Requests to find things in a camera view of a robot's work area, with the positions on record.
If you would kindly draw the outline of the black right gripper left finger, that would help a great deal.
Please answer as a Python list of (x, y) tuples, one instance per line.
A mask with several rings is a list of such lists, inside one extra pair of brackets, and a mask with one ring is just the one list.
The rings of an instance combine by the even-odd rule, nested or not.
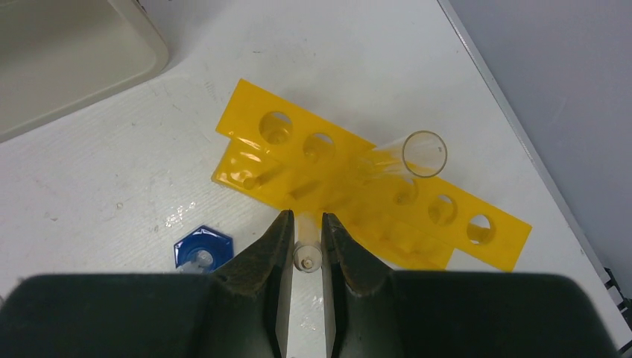
[(210, 274), (47, 274), (1, 307), (3, 357), (285, 357), (294, 214)]

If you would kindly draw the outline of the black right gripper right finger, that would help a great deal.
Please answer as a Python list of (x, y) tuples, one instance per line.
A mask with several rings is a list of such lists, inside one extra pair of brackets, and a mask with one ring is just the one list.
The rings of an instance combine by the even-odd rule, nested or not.
[(322, 218), (329, 357), (617, 357), (567, 277), (394, 270)]

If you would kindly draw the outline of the small frosted test tube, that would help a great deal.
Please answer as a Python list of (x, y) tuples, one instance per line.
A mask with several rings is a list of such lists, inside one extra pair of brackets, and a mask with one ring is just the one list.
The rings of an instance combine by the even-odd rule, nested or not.
[(301, 272), (313, 273), (323, 262), (320, 227), (311, 213), (294, 217), (294, 266)]

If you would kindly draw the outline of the yellow test tube rack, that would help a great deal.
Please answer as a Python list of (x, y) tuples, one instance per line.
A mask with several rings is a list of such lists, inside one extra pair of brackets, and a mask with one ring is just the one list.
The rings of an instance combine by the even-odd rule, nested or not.
[(216, 128), (229, 144), (212, 179), (278, 210), (338, 217), (372, 254), (405, 269), (442, 270), (454, 251), (514, 269), (530, 224), (440, 178), (359, 180), (367, 140), (246, 80)]

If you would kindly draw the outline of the large clear test tube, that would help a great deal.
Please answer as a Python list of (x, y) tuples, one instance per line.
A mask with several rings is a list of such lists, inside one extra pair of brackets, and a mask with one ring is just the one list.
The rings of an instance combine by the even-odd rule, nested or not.
[(362, 180), (426, 179), (439, 175), (447, 161), (448, 148), (443, 138), (433, 131), (421, 130), (358, 155), (352, 168)]

